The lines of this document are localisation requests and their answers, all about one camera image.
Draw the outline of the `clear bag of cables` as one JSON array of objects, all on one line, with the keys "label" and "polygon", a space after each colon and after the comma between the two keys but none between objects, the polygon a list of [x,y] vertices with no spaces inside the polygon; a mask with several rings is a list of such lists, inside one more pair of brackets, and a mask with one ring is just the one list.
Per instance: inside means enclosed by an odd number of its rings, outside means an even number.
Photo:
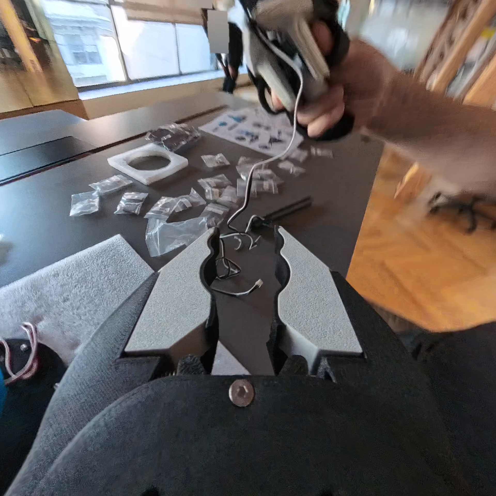
[{"label": "clear bag of cables", "polygon": [[189,246],[209,229],[207,218],[201,216],[168,223],[159,219],[148,220],[145,242],[151,257],[160,257],[181,246]]}]

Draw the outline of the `dark shiny plastic bag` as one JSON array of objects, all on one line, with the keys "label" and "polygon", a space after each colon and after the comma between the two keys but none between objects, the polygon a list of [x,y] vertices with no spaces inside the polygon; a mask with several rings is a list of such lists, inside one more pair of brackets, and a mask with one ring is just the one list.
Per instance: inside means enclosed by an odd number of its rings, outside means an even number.
[{"label": "dark shiny plastic bag", "polygon": [[195,146],[202,138],[197,128],[187,123],[171,123],[146,133],[150,143],[173,153],[184,152]]}]

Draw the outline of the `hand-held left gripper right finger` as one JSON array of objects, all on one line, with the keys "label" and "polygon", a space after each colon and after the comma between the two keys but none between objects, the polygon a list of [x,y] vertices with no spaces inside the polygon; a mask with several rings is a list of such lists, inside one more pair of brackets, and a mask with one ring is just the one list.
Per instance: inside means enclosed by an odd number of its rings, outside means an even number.
[{"label": "hand-held left gripper right finger", "polygon": [[276,279],[271,364],[280,373],[301,356],[309,373],[327,357],[364,358],[330,268],[281,226],[274,228]]}]

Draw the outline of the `dark grey desk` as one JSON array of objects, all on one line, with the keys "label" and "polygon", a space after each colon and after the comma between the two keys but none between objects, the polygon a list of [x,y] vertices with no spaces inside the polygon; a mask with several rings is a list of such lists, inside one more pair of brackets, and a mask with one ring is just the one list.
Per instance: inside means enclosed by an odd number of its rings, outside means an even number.
[{"label": "dark grey desk", "polygon": [[[225,109],[189,121],[201,126]],[[107,158],[145,144],[144,137],[47,169],[1,186],[1,234],[9,244],[1,265],[1,286],[13,283],[74,253],[120,234],[140,257],[158,270],[181,250],[150,257],[145,243],[147,220],[115,215],[120,194],[108,195],[96,214],[70,217],[71,195],[89,191],[89,184],[114,175]],[[334,158],[312,157],[300,177],[286,177],[277,195],[263,194],[250,201],[233,223],[245,227],[253,214],[263,215],[307,195],[312,206],[287,217],[282,226],[332,270],[344,277],[355,249],[369,201],[382,145],[350,135],[330,144]],[[273,229],[264,229],[259,245],[229,257],[241,267],[239,276],[221,284],[227,290],[249,288],[258,279],[261,289],[244,298],[219,295],[221,343],[252,374],[271,375],[268,340],[275,278]]]}]

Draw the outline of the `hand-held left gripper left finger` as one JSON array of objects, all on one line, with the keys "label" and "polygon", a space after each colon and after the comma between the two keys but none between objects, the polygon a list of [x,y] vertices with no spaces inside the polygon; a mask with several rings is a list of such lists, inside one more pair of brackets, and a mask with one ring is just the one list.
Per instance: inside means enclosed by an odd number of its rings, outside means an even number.
[{"label": "hand-held left gripper left finger", "polygon": [[129,356],[215,355],[219,230],[209,228],[163,266],[124,348]]}]

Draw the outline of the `white foam sheet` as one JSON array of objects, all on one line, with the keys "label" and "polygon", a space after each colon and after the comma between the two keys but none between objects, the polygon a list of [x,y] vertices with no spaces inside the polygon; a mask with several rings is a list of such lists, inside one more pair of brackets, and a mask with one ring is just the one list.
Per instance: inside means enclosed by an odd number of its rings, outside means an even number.
[{"label": "white foam sheet", "polygon": [[68,365],[102,323],[153,274],[121,235],[1,288],[1,337],[29,322]]}]

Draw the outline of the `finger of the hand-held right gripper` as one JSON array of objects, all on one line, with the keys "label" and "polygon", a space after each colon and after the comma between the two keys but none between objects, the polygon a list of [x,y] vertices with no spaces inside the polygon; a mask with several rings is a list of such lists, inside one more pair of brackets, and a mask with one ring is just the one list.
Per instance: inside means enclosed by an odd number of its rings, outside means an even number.
[{"label": "finger of the hand-held right gripper", "polygon": [[281,48],[283,38],[290,39],[294,28],[294,18],[284,18],[281,22],[272,23],[269,27],[260,25],[255,20],[247,19],[247,68],[257,69],[265,60],[269,61],[272,55],[290,69],[294,69],[294,58]]},{"label": "finger of the hand-held right gripper", "polygon": [[[293,114],[300,90],[299,66],[294,60],[257,61],[257,95],[262,108],[269,114]],[[269,93],[275,93],[283,105],[282,110],[272,107]]]}]

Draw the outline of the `blue toy robot arm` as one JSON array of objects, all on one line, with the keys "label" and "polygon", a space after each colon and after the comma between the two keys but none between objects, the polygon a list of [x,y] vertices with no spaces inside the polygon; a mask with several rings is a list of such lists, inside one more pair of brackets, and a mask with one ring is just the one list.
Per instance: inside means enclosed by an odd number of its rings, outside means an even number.
[{"label": "blue toy robot arm", "polygon": [[55,388],[67,369],[41,344],[37,326],[23,322],[26,338],[1,338],[1,495],[31,449]]}]

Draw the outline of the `person's dark clothing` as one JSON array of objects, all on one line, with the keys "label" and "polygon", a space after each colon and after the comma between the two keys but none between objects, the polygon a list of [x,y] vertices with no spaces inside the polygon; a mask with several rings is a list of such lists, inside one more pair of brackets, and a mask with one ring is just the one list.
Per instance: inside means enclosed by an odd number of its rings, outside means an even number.
[{"label": "person's dark clothing", "polygon": [[399,338],[429,377],[465,479],[476,495],[495,495],[495,322]]}]

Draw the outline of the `person's right forearm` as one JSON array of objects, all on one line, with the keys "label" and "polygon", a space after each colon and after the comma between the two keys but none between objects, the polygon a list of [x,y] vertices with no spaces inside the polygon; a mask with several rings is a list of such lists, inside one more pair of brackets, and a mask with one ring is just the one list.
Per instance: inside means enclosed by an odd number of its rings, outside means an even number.
[{"label": "person's right forearm", "polygon": [[388,81],[361,131],[434,176],[495,198],[495,110],[466,105],[399,73]]}]

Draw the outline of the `white foam frame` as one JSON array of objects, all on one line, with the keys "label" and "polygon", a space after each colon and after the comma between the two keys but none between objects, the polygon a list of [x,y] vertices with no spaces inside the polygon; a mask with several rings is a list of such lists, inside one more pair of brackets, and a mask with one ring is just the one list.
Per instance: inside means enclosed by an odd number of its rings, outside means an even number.
[{"label": "white foam frame", "polygon": [[144,185],[151,185],[183,170],[188,159],[149,143],[108,158],[108,164]]}]

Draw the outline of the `pile of clear screw bags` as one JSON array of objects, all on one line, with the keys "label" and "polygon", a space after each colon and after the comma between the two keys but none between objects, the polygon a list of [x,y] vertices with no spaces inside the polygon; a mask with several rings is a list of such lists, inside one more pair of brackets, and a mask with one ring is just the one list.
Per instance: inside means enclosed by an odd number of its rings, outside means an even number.
[{"label": "pile of clear screw bags", "polygon": [[[200,178],[197,182],[202,187],[204,196],[201,196],[194,188],[187,195],[163,196],[147,212],[145,218],[166,222],[173,214],[205,205],[208,202],[228,209],[236,207],[245,198],[247,178],[256,162],[255,158],[242,156],[236,165],[239,175],[236,185],[224,173]],[[250,198],[257,197],[260,193],[277,194],[278,187],[283,182],[267,164],[257,167],[252,175]]]}]

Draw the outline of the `dark office desk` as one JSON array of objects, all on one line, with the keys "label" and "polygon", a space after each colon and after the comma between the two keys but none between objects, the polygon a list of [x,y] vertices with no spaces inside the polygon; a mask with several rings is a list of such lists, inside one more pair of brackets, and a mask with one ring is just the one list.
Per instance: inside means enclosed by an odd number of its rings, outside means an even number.
[{"label": "dark office desk", "polygon": [[35,130],[29,124],[12,137],[1,135],[1,185],[145,137],[162,125],[192,121],[245,103],[223,92],[205,93],[74,125]]}]

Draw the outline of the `person's right hand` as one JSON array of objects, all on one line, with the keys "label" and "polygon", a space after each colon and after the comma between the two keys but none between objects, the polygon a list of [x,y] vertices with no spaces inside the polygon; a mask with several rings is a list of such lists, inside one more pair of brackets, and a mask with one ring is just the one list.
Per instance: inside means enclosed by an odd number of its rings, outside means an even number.
[{"label": "person's right hand", "polygon": [[345,113],[354,117],[353,131],[367,132],[396,69],[373,46],[352,39],[342,62],[330,69],[326,91],[309,103],[299,104],[297,122],[310,138],[320,138]]}]

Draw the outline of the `printed instruction sheet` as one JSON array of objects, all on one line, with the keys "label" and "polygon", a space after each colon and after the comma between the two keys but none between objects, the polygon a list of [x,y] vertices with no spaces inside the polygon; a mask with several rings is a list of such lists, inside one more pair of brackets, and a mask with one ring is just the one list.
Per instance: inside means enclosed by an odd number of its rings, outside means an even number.
[{"label": "printed instruction sheet", "polygon": [[286,114],[272,115],[261,107],[229,110],[199,130],[271,157],[291,153],[304,141],[299,132],[293,134]]}]

